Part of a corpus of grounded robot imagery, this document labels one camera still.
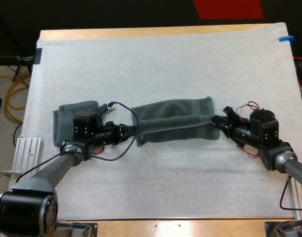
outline black cable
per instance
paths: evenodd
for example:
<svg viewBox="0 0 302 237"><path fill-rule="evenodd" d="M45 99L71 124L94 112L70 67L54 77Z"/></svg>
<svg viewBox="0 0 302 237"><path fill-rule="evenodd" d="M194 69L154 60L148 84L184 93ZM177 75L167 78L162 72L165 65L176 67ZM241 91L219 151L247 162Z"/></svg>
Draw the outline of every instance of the black cable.
<svg viewBox="0 0 302 237"><path fill-rule="evenodd" d="M287 207L283 207L283 205L282 205L283 199L284 199L284 195L285 195L285 192L286 192L286 189L287 189L287 186L288 186L290 180L291 180L291 175L288 175L288 178L287 178L285 187L284 187L284 189L283 189L283 193L281 194L281 197L280 197L279 207L280 207L281 209L287 210L287 211L302 211L302 208L287 208Z"/></svg>
<svg viewBox="0 0 302 237"><path fill-rule="evenodd" d="M96 159L101 159L101 160L105 160L105 161L115 161L115 160L118 160L118 159L120 159L121 157L123 157L123 156L127 153L127 151L130 149L130 147L132 146L133 142L136 140L136 138L137 138L137 136L138 136L138 133L139 133L139 129L140 129L139 120L138 120L138 118L137 118L135 112L134 112L132 109L128 108L127 106L125 106L124 104L122 104L122 103L120 103L120 102L109 102L109 103L108 103L108 106L111 107L111 106L113 106L114 104L121 105L121 106L124 107L125 109L129 110L129 111L133 114L133 116L135 117L135 119L136 119L136 126L137 126L136 133L135 133L135 135L134 135L132 141L131 141L130 144L128 145L128 147L125 149L125 151L124 151L121 155L119 155L118 157L116 157L116 158L114 158L114 159L107 159L107 158L103 158L103 157L98 157L98 156L93 156L93 155L89 155L89 154L84 154L84 153L81 153L81 152L76 152L77 154L84 155L84 156L88 156L88 157L92 157L92 158L96 158Z"/></svg>
<svg viewBox="0 0 302 237"><path fill-rule="evenodd" d="M247 103L247 105L253 106L253 105L251 105L251 103L255 104L255 105L257 106L257 108L260 110L260 107L259 107L258 103L254 102L254 101L252 101L252 100L249 101L249 102Z"/></svg>
<svg viewBox="0 0 302 237"><path fill-rule="evenodd" d="M22 125L22 123L18 124L18 126L16 126L16 129L14 130L13 132L13 137L12 137L12 141L13 141L13 145L16 147L17 144L16 144L16 141L15 141L15 137L16 137L16 132L18 130L18 128Z"/></svg>
<svg viewBox="0 0 302 237"><path fill-rule="evenodd" d="M61 152L61 153L59 153L59 154L56 154L56 155L52 156L50 159L47 159L46 161L43 161L42 163L40 163L40 164L34 166L33 168L31 168L31 169L27 170L26 172L24 172L23 174L21 174L21 175L17 178L16 183L18 183L18 181L19 181L23 176L25 176L25 175L27 175L28 173L30 173L31 171L33 171L33 170L39 168L41 165L44 165L44 164L48 163L49 161L51 161L51 160L53 160L53 159L55 159L55 158L57 158L57 157L59 157L59 156L61 156L61 155L65 155L65 154L67 154L67 153L75 153L75 151Z"/></svg>
<svg viewBox="0 0 302 237"><path fill-rule="evenodd" d="M10 66L7 66L7 67L9 67L11 70L13 70L14 71L14 73L15 73L15 77L16 76L18 76L18 77L20 77L21 79L22 79L22 81L23 81L23 83L27 86L27 87L30 87L24 80L27 80L27 79L23 79L12 67L10 67Z"/></svg>
<svg viewBox="0 0 302 237"><path fill-rule="evenodd" d="M13 70L15 73L16 73L16 70L14 70L12 67L10 67L9 65L7 66L9 67L11 70Z"/></svg>

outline red wire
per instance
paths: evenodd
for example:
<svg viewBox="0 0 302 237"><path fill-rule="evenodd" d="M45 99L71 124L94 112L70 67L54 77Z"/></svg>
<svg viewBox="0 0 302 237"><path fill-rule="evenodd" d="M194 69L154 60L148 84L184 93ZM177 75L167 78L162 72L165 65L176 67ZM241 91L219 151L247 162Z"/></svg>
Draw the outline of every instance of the red wire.
<svg viewBox="0 0 302 237"><path fill-rule="evenodd" d="M240 112L241 122L243 122L243 119L242 119L242 109L243 109L243 107L245 107L245 106L250 107L252 110L259 110L259 108L257 108L255 105L248 105L248 104L242 105L242 106L241 106L241 112Z"/></svg>
<svg viewBox="0 0 302 237"><path fill-rule="evenodd" d="M294 57L294 60L302 61L302 57Z"/></svg>
<svg viewBox="0 0 302 237"><path fill-rule="evenodd" d="M250 155L250 156L252 156L252 157L259 157L258 154L252 154L252 153L249 153L249 152L245 151L245 150L244 150L244 147L242 147L242 151L244 151L246 154L248 154L248 155Z"/></svg>

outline metal bracket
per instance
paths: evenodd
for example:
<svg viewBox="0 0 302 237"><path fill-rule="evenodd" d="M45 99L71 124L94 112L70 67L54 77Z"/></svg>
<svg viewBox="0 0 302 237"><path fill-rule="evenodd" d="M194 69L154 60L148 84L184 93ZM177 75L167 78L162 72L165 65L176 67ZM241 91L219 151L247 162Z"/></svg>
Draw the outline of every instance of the metal bracket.
<svg viewBox="0 0 302 237"><path fill-rule="evenodd" d="M266 237L274 237L274 229L277 224L280 222L277 221L266 221L265 222L265 232L266 232Z"/></svg>
<svg viewBox="0 0 302 237"><path fill-rule="evenodd" d="M18 175L26 172L32 167L36 166L39 160L42 138L18 138L16 151L14 153L12 169L1 170L0 173L10 177L9 186L11 186Z"/></svg>

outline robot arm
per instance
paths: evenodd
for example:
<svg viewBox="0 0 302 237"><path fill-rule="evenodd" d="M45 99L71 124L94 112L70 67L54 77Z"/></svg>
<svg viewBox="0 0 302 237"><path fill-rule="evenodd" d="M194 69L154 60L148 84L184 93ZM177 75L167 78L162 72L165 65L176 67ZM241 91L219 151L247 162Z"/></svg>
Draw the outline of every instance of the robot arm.
<svg viewBox="0 0 302 237"><path fill-rule="evenodd" d="M302 163L298 162L289 143L278 138L278 121L269 110L254 110L250 119L239 117L231 107L223 110L226 116L215 116L213 123L239 147L246 144L259 150L267 170L290 174L302 185Z"/></svg>

